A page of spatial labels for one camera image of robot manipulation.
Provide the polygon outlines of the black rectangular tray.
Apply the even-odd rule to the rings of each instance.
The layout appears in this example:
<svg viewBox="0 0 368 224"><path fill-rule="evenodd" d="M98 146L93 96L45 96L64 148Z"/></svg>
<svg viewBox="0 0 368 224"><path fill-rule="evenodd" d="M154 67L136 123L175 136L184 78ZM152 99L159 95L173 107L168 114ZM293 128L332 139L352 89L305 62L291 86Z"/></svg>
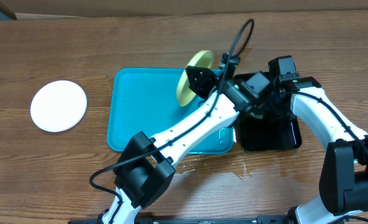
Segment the black rectangular tray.
<svg viewBox="0 0 368 224"><path fill-rule="evenodd" d="M240 113L239 129L242 147L245 151L292 150L302 144L297 117L290 114L280 119L256 119Z"/></svg>

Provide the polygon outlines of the yellow plate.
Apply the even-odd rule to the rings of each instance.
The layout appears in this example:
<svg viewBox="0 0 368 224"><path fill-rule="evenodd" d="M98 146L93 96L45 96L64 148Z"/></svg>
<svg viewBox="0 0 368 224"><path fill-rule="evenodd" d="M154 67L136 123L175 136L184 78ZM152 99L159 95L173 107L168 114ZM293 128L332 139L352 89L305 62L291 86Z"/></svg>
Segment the yellow plate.
<svg viewBox="0 0 368 224"><path fill-rule="evenodd" d="M184 71L182 72L177 88L176 88L176 100L181 107L188 105L196 96L190 89L190 85L195 82L195 77L187 71L189 67L211 68L214 61L214 56L210 50L201 50L197 52L187 63Z"/></svg>

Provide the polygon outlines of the teal plastic tray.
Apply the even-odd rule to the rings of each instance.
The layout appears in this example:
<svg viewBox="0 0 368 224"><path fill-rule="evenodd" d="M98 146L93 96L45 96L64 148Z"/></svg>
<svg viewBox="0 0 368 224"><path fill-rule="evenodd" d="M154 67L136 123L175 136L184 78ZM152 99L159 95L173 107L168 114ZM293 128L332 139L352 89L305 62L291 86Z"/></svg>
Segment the teal plastic tray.
<svg viewBox="0 0 368 224"><path fill-rule="evenodd" d="M182 68L135 68L118 71L114 78L107 143L122 152L129 140L142 131L147 137L171 128L201 105L195 97L181 107L176 89Z"/></svg>

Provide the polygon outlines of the white plate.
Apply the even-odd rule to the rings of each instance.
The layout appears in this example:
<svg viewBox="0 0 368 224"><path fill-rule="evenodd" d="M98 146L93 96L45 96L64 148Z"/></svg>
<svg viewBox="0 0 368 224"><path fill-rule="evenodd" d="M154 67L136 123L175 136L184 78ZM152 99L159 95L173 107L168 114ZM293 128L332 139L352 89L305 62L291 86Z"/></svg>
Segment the white plate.
<svg viewBox="0 0 368 224"><path fill-rule="evenodd" d="M87 109L85 91L68 80L57 80L43 86L33 97L30 116L34 124L47 132L71 129L84 117Z"/></svg>

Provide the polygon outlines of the green yellow sponge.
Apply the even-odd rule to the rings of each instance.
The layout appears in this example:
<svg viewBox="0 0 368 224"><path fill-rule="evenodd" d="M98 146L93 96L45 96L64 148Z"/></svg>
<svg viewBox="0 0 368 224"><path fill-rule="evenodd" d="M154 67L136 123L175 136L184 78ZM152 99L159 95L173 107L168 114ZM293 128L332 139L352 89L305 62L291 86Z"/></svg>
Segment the green yellow sponge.
<svg viewBox="0 0 368 224"><path fill-rule="evenodd" d="M254 114L254 113L251 113L250 114L253 118L256 118L256 119L263 119L264 115L262 114Z"/></svg>

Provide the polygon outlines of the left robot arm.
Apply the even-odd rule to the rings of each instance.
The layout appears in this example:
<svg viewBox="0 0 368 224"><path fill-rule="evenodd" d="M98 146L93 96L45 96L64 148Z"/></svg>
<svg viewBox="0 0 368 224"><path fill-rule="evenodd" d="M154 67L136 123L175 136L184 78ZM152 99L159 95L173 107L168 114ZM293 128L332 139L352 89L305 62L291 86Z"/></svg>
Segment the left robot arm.
<svg viewBox="0 0 368 224"><path fill-rule="evenodd" d="M211 52L198 52L188 63L177 86L177 100L187 105L195 96L205 102L186 118L161 133L143 132L127 143L115 165L113 204L99 214L98 223L133 223L142 208L155 202L169 187L180 161L199 143L221 128L231 126L259 105L270 80L262 72L233 75L238 55L224 54L221 74L211 69Z"/></svg>

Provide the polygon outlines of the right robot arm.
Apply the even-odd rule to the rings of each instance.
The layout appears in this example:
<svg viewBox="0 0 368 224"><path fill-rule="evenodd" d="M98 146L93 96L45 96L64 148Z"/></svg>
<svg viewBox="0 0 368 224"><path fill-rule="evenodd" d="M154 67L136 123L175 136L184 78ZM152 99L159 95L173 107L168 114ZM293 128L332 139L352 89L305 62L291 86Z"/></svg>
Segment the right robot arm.
<svg viewBox="0 0 368 224"><path fill-rule="evenodd" d="M268 63L267 102L302 119L325 148L319 194L288 211L293 223L342 223L368 212L368 133L350 122L313 77L302 78L291 56Z"/></svg>

